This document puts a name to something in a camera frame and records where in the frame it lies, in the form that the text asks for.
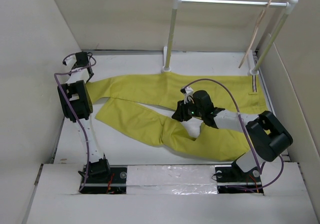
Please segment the yellow trousers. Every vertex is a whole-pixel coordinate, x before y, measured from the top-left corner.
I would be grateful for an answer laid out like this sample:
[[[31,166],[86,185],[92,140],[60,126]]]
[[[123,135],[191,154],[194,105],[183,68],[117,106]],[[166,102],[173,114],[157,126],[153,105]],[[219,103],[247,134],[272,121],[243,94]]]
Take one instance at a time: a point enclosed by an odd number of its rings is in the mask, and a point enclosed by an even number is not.
[[[250,76],[185,76],[171,72],[89,82],[90,99],[106,98],[96,118],[150,146],[215,161],[252,148],[246,124],[267,110]]]

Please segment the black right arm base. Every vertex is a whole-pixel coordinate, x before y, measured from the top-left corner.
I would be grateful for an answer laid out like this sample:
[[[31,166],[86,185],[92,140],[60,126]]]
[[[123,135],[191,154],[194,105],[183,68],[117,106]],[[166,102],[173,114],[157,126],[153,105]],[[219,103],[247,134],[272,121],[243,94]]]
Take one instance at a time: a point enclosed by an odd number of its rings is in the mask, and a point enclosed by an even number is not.
[[[219,194],[263,194],[260,177],[253,173],[244,173],[231,165],[215,165],[215,173],[211,176],[216,181]]]

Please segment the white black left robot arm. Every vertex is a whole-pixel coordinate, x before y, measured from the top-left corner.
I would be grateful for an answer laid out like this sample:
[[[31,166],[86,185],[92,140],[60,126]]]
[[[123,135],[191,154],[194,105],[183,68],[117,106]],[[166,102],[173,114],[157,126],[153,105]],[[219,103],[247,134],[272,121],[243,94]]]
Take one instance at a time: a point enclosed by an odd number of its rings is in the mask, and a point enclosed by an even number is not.
[[[65,118],[76,125],[85,148],[87,164],[80,175],[86,180],[107,182],[111,168],[105,154],[100,150],[92,126],[93,105],[86,84],[93,77],[92,67],[97,63],[91,52],[76,52],[62,61],[71,70],[56,73],[57,91]]]

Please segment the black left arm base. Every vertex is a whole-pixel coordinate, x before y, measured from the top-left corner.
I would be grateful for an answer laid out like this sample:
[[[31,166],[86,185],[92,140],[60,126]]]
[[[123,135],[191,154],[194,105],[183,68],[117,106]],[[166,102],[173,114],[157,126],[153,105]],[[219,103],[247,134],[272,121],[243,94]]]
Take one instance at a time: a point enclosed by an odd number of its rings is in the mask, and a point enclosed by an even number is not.
[[[127,193],[127,166],[111,166],[107,178],[88,178],[81,194],[120,195]]]

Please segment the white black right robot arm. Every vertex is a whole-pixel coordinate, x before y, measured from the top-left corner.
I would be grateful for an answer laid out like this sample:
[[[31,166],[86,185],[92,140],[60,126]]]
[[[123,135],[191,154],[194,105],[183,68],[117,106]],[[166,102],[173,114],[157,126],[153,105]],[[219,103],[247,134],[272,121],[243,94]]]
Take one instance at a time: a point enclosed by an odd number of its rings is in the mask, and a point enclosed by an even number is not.
[[[184,100],[177,102],[172,118],[184,122],[192,117],[201,118],[206,126],[244,133],[250,140],[250,151],[233,161],[231,175],[237,181],[243,181],[253,169],[262,172],[266,162],[273,162],[292,143],[293,137],[270,111],[260,114],[231,112],[215,107],[210,95],[192,88],[182,88]]]

